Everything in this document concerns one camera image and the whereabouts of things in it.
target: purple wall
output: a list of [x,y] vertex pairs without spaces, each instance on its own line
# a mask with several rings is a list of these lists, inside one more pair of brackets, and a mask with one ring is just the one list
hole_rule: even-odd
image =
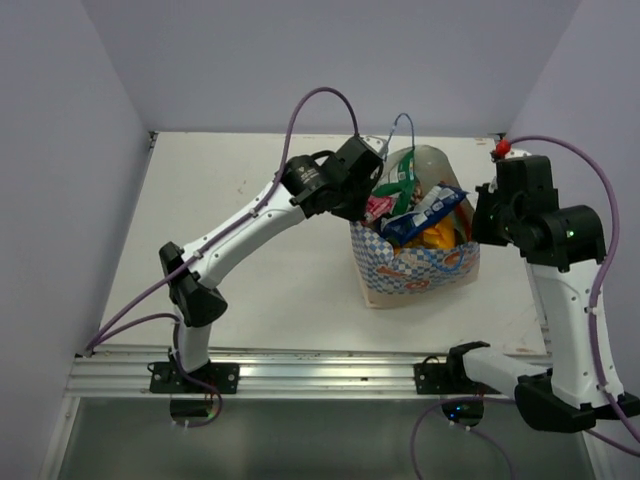
[[[605,304],[618,372],[625,388],[636,395],[640,395],[640,315],[634,303],[640,272],[638,19],[637,0],[583,0],[510,129],[510,136],[548,134],[575,143],[600,162],[613,182],[622,234],[605,284]],[[552,156],[565,205],[591,205],[610,225],[604,190],[580,159],[543,144],[528,147]],[[638,419],[634,423],[640,427]],[[619,424],[602,429],[629,438]],[[640,478],[637,459],[613,450],[610,458],[615,463],[615,478]]]
[[[579,0],[83,0],[133,104],[157,130],[282,132],[328,84],[363,131],[399,110],[421,133],[504,131]],[[314,101],[299,130],[349,126]]]
[[146,164],[82,5],[0,2],[0,477],[33,480],[95,331]]

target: yellow snack package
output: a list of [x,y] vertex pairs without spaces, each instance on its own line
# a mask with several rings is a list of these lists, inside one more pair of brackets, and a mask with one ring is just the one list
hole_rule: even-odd
[[420,243],[427,248],[449,249],[456,246],[452,214],[447,215],[433,227],[429,227],[419,235]]

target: white table surface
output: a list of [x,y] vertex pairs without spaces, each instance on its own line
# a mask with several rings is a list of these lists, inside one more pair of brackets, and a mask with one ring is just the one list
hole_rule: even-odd
[[[290,156],[337,149],[346,136],[294,136]],[[120,259],[103,323],[162,275],[158,249],[210,231],[272,178],[283,135],[161,133]],[[490,181],[491,139],[418,138],[443,150],[461,186]],[[394,149],[409,145],[397,137]],[[478,281],[393,310],[365,307],[344,220],[322,215],[289,229],[234,269],[220,285],[229,309],[210,345],[224,348],[442,352],[484,340],[506,353],[544,354],[523,261],[515,249],[481,250]],[[124,321],[172,311],[168,291]],[[141,325],[112,344],[168,345],[169,321]]]

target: black clamp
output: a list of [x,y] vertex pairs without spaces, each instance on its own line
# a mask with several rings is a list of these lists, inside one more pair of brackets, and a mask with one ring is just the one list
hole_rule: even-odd
[[436,356],[428,356],[422,362],[414,364],[413,379],[416,384],[416,393],[418,395],[499,393],[482,383],[472,382],[464,372],[463,355],[483,347],[489,347],[489,344],[486,342],[465,343],[451,348],[444,363],[441,363]]
[[[534,430],[543,432],[576,433],[596,426],[597,420],[617,420],[611,405],[593,408],[583,404],[574,408],[553,393],[553,371],[518,378],[514,392],[516,406],[522,419]],[[627,417],[640,415],[640,399],[625,392],[616,399]]]
[[[154,362],[147,365],[151,373],[149,392],[157,394],[193,394],[209,393],[198,385],[194,385],[180,375],[173,356],[168,362]],[[203,365],[189,376],[214,386],[221,394],[233,395],[238,389],[240,365],[237,363],[212,363]]]

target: snack bag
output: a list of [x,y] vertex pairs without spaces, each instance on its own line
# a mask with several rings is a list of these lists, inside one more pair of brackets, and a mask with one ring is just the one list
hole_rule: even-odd
[[466,196],[467,192],[457,187],[439,183],[411,212],[382,219],[382,237],[394,246],[405,245],[449,215]]
[[391,215],[401,215],[409,210],[409,203],[416,188],[413,153],[413,151],[407,152],[373,189],[374,197],[396,196]]
[[[432,291],[436,294],[477,278],[480,246],[468,241],[474,212],[460,190],[447,156],[434,147],[417,145],[415,151],[407,148],[390,155],[389,163],[405,159],[409,153],[413,153],[414,173],[425,192],[444,183],[462,195],[462,199],[448,215],[440,216],[435,223],[418,231],[408,244],[394,246],[360,222],[350,225],[358,278],[365,302],[372,308],[406,305],[421,298],[420,294]],[[409,218],[412,220],[409,225],[415,226],[414,216]]]

